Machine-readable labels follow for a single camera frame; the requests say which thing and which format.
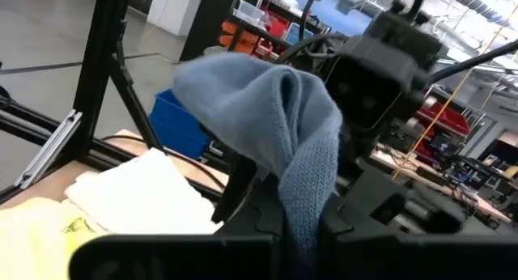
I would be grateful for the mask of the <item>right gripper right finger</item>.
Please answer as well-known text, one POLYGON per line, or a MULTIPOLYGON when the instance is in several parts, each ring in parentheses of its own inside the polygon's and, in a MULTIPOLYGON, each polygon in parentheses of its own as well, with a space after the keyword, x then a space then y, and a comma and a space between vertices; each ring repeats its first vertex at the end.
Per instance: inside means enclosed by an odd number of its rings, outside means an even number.
POLYGON ((351 233, 367 217, 360 210, 335 193, 325 203, 321 214, 321 231, 330 235, 351 233))

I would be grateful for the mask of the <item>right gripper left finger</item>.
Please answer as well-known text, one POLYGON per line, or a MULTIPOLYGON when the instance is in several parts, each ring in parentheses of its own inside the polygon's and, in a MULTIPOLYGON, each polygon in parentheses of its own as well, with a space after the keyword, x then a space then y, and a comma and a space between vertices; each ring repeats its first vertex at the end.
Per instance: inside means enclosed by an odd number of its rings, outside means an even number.
POLYGON ((254 179, 237 211, 223 225, 225 235, 282 235, 284 209, 278 198, 278 179, 254 179))

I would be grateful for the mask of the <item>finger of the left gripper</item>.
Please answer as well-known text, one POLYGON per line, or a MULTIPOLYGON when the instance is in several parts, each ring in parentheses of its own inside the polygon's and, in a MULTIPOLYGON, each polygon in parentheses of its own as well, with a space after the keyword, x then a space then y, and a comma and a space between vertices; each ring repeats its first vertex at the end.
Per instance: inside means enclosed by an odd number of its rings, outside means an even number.
POLYGON ((240 208, 256 173, 257 165, 254 161, 243 155, 234 154, 227 185, 212 214, 211 220, 214 223, 226 222, 240 208))

